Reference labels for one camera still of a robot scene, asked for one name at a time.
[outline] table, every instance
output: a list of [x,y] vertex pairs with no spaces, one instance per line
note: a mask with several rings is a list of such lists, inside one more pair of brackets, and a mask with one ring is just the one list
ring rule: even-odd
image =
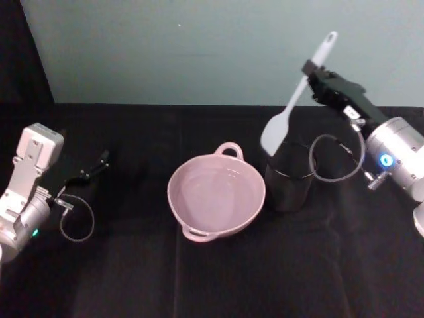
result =
[[[70,243],[59,211],[12,263],[3,266],[1,317],[422,317],[423,240],[415,207],[397,185],[371,193],[358,174],[315,182],[293,215],[264,209],[243,232],[209,244],[186,240],[166,199],[171,173],[226,141],[260,172],[260,133],[275,107],[2,105],[0,186],[12,171],[22,128],[66,128],[64,155],[89,164],[105,149],[111,168],[79,190],[96,214],[95,234]],[[424,133],[423,110],[383,108]],[[298,107],[289,139],[331,133],[358,150],[330,109]],[[320,171],[353,168],[323,144]]]

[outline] black cup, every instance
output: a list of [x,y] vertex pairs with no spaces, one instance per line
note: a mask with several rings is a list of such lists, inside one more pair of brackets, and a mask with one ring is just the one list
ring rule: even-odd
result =
[[[317,161],[314,156],[315,169]],[[266,204],[278,212],[299,211],[307,199],[313,180],[309,167],[309,147],[284,142],[268,159],[265,171]]]

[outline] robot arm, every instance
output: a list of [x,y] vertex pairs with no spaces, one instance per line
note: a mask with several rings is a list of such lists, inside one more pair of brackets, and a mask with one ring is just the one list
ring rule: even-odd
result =
[[413,212],[415,226],[424,236],[424,137],[401,117],[387,118],[365,96],[363,87],[345,80],[308,60],[302,69],[316,102],[331,107],[342,117],[360,126],[366,152],[381,167],[371,180],[376,189],[388,176],[421,204]]
[[1,262],[13,260],[48,218],[51,195],[38,183],[63,145],[62,135],[39,123],[23,130],[9,185],[0,198]]

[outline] bowl handle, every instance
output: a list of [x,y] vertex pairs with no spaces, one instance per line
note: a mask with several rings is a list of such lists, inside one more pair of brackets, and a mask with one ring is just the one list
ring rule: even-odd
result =
[[183,234],[187,239],[197,243],[210,242],[212,240],[215,240],[218,237],[217,234],[199,232],[197,230],[194,230],[185,226],[183,226]]
[[224,151],[226,151],[227,149],[233,149],[236,154],[237,154],[237,158],[244,160],[243,159],[243,150],[241,150],[241,147],[236,144],[235,142],[225,142],[222,145],[220,145],[218,147],[218,149],[216,149],[215,153],[216,154],[223,154]]

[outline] spatula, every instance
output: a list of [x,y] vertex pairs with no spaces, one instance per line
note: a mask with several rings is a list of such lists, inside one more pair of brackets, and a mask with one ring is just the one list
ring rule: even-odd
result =
[[[324,42],[321,43],[320,47],[311,59],[316,66],[321,67],[323,65],[336,42],[337,35],[337,32],[330,32],[325,37]],[[281,143],[284,141],[289,130],[290,113],[306,87],[307,76],[303,76],[299,85],[297,85],[293,96],[290,98],[287,107],[280,114],[272,117],[266,124],[264,131],[262,131],[260,144],[268,155],[275,155],[278,147],[280,147]]]

